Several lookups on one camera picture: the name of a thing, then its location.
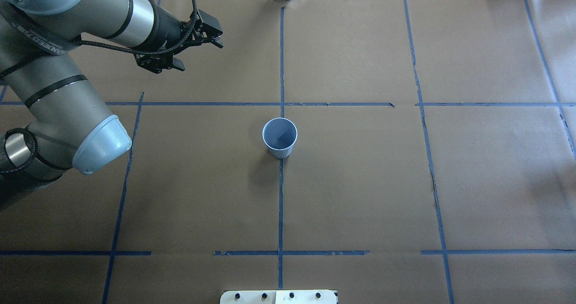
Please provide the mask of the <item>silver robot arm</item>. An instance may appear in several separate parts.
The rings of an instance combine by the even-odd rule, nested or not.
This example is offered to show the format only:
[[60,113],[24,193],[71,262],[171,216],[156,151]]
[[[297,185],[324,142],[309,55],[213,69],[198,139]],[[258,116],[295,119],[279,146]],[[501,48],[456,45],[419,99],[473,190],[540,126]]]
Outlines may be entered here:
[[35,118],[1,135],[2,210],[72,168],[90,175],[131,150],[70,51],[107,48],[155,74],[184,71],[178,53],[223,47],[218,19],[192,1],[189,21],[180,21],[154,0],[1,0],[1,80]]

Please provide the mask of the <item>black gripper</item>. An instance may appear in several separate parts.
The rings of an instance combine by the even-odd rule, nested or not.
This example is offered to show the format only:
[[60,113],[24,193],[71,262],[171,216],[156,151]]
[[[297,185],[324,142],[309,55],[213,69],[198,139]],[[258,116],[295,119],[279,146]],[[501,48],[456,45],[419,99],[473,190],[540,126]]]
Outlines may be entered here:
[[189,21],[182,22],[168,11],[156,9],[149,37],[135,47],[138,51],[146,52],[135,55],[136,64],[154,74],[160,74],[164,69],[183,72],[186,70],[185,64],[175,55],[189,47],[208,43],[223,48],[223,33],[219,20],[203,10],[191,15]]

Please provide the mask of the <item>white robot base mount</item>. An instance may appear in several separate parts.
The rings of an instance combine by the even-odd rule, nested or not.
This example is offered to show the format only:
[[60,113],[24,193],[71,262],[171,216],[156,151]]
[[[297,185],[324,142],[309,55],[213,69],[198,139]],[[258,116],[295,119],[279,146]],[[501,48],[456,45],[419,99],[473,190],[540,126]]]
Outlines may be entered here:
[[220,304],[338,304],[336,291],[312,290],[241,290],[225,291]]

